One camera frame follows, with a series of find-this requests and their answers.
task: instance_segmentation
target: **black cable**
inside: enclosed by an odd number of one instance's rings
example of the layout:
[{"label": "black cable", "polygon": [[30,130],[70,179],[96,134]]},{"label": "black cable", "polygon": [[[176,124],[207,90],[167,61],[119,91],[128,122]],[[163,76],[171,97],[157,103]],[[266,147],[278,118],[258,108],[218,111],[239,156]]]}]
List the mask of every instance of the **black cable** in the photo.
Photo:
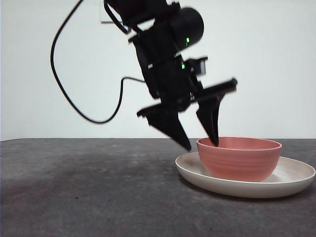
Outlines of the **black cable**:
[{"label": "black cable", "polygon": [[108,1],[104,0],[104,9],[107,12],[107,14],[109,15],[109,17],[112,19],[113,23],[124,33],[124,34],[128,34],[131,32],[131,28],[129,27],[128,29],[126,29],[120,22],[119,20],[114,16],[114,14],[112,13],[109,5],[108,5]]},{"label": "black cable", "polygon": [[107,120],[104,120],[104,121],[96,121],[96,120],[93,120],[93,119],[90,119],[88,118],[86,115],[84,115],[78,108],[77,106],[72,102],[72,100],[69,98],[69,96],[67,95],[66,91],[64,90],[60,80],[59,80],[59,77],[56,73],[56,70],[55,70],[55,64],[54,64],[54,52],[55,52],[55,46],[56,46],[56,42],[59,38],[59,35],[60,33],[63,31],[65,25],[67,24],[67,22],[69,21],[69,19],[71,18],[71,16],[74,14],[74,12],[77,10],[77,8],[80,6],[80,4],[83,2],[84,0],[80,0],[76,6],[73,8],[73,10],[69,13],[69,15],[67,16],[67,18],[65,19],[65,21],[63,22],[63,24],[61,25],[61,27],[59,28],[55,38],[54,38],[54,41],[53,41],[53,44],[51,46],[51,51],[50,51],[50,65],[51,65],[51,69],[53,71],[53,74],[55,76],[55,79],[57,81],[57,84],[59,85],[59,88],[61,89],[61,91],[63,92],[64,96],[66,97],[66,99],[68,100],[68,102],[71,104],[71,106],[82,116],[84,117],[86,120],[90,121],[90,122],[93,122],[93,123],[97,123],[97,124],[103,124],[103,123],[106,123],[106,122],[109,122],[110,120],[112,120],[115,115],[117,114],[117,112],[119,111],[119,108],[120,108],[120,105],[121,105],[121,102],[122,102],[122,97],[123,97],[123,82],[125,79],[130,79],[130,80],[134,80],[134,81],[139,81],[139,82],[144,82],[143,80],[140,80],[140,79],[136,79],[136,78],[131,78],[131,77],[123,77],[120,81],[120,93],[119,93],[119,100],[118,100],[118,105],[117,105],[117,108],[115,109],[114,113],[112,114],[111,117],[109,117]]}]

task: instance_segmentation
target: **bowl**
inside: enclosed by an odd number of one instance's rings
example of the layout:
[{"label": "bowl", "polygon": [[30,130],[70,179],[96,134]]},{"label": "bowl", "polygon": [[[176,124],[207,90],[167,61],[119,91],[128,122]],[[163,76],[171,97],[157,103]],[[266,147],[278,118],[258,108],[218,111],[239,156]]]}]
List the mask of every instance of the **bowl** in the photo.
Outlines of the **bowl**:
[{"label": "bowl", "polygon": [[219,146],[209,138],[197,141],[201,163],[216,178],[260,182],[277,166],[282,144],[250,137],[220,137]]}]

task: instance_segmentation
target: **bowl rim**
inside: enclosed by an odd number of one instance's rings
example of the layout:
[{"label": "bowl rim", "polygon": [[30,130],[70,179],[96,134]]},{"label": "bowl rim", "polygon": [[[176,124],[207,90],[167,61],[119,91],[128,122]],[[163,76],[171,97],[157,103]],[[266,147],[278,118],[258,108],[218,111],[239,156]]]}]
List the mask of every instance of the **bowl rim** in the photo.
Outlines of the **bowl rim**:
[{"label": "bowl rim", "polygon": [[209,137],[203,137],[203,138],[200,138],[197,140],[197,144],[198,145],[201,145],[203,147],[208,147],[208,148],[212,148],[212,149],[216,149],[216,150],[225,150],[225,151],[252,151],[252,152],[255,152],[255,151],[273,151],[273,150],[278,150],[280,148],[282,148],[282,144],[280,142],[276,142],[276,141],[273,141],[273,140],[269,140],[269,139],[264,139],[264,138],[257,138],[257,137],[234,137],[234,136],[221,136],[220,138],[224,138],[224,137],[229,137],[229,138],[247,138],[247,139],[255,139],[255,140],[261,140],[261,141],[269,141],[269,142],[272,142],[272,143],[276,143],[278,144],[277,147],[273,147],[273,148],[266,148],[266,149],[234,149],[234,148],[223,148],[223,147],[213,147],[213,146],[208,146],[208,145],[205,145],[203,143],[201,143],[200,141],[202,139],[209,139]]}]

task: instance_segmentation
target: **green led light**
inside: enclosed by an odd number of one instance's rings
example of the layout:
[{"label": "green led light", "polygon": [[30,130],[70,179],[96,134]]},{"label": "green led light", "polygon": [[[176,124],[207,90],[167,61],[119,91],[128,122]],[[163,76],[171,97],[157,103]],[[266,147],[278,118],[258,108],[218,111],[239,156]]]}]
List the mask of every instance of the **green led light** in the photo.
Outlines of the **green led light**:
[{"label": "green led light", "polygon": [[188,47],[189,42],[190,42],[190,38],[187,38],[186,39],[186,47]]}]

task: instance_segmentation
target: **plate rim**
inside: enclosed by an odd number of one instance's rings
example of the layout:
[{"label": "plate rim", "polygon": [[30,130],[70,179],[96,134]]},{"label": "plate rim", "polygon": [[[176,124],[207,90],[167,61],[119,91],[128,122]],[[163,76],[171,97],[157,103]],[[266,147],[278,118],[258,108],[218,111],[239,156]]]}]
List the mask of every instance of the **plate rim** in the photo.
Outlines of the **plate rim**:
[{"label": "plate rim", "polygon": [[218,180],[218,181],[225,181],[225,182],[232,182],[232,183],[242,183],[242,184],[255,184],[255,185],[268,185],[268,184],[273,184],[273,185],[277,185],[277,184],[293,184],[293,183],[299,183],[299,182],[303,182],[303,181],[307,181],[307,180],[310,180],[310,179],[313,179],[315,177],[315,174],[316,174],[316,170],[314,169],[314,167],[312,167],[311,165],[309,164],[306,164],[305,162],[302,162],[302,161],[299,161],[299,160],[296,160],[296,159],[292,159],[292,158],[287,158],[287,157],[282,157],[280,156],[280,158],[283,158],[283,159],[290,159],[290,160],[293,160],[295,162],[300,162],[302,163],[303,165],[307,165],[309,166],[310,168],[312,168],[313,170],[313,174],[308,176],[307,178],[304,178],[304,179],[300,179],[300,180],[296,180],[296,181],[291,181],[291,182],[251,182],[251,181],[240,181],[240,180],[232,180],[232,179],[222,179],[222,178],[216,178],[216,177],[211,177],[211,176],[206,176],[206,175],[203,175],[203,174],[198,174],[198,173],[195,173],[193,171],[190,171],[188,169],[185,169],[183,167],[181,167],[179,164],[178,164],[178,159],[180,159],[182,156],[184,155],[198,155],[198,152],[192,152],[192,153],[186,153],[186,154],[183,154],[183,155],[180,155],[177,157],[177,159],[175,160],[175,164],[178,168],[188,172],[188,173],[191,173],[193,175],[197,175],[197,176],[201,176],[201,177],[204,177],[204,178],[208,178],[208,179],[215,179],[215,180]]}]

